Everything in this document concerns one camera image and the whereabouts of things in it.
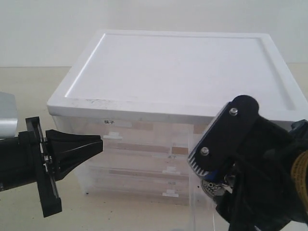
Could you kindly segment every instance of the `bolt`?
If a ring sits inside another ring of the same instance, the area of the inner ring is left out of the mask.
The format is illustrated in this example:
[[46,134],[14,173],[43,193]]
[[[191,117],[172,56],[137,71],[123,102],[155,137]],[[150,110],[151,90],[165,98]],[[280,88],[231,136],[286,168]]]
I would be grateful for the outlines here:
[[203,147],[203,148],[200,150],[200,154],[201,154],[201,155],[206,156],[206,155],[209,155],[209,153],[210,153],[210,150],[209,150],[207,147]]
[[234,107],[234,108],[231,108],[230,111],[229,111],[229,113],[230,113],[231,116],[236,116],[238,112],[239,112],[239,111],[238,111],[237,108],[235,108],[235,107]]

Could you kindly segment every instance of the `plastic storage box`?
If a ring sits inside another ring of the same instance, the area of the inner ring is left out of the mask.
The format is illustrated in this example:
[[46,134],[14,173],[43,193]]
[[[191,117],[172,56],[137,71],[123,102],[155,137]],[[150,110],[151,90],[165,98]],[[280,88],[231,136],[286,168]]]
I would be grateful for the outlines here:
[[191,230],[226,230],[224,222],[208,225],[220,218],[186,158],[221,107],[241,94],[285,128],[308,114],[268,35],[100,31],[48,110],[60,131],[103,138],[104,152],[76,170],[84,192],[189,203]]

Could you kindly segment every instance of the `gray metal part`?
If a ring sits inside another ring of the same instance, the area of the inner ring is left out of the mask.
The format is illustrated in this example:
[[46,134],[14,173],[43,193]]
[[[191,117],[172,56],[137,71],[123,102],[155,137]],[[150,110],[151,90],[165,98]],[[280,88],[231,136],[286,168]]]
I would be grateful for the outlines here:
[[17,120],[15,96],[0,92],[0,139],[15,136]]

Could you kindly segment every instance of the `table surface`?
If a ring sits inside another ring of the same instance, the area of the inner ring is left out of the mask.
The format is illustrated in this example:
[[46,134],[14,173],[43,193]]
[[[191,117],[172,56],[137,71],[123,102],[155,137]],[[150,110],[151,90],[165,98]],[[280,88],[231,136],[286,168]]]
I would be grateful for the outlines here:
[[[308,64],[288,66],[308,98]],[[0,91],[16,96],[18,131],[26,129],[24,119],[32,116],[40,116],[44,130],[55,129],[46,102],[68,70],[69,67],[0,68]],[[1,192],[0,230],[164,231],[187,225],[188,206],[121,196],[85,196],[73,173],[57,185],[63,212],[49,218],[42,217],[35,183]]]

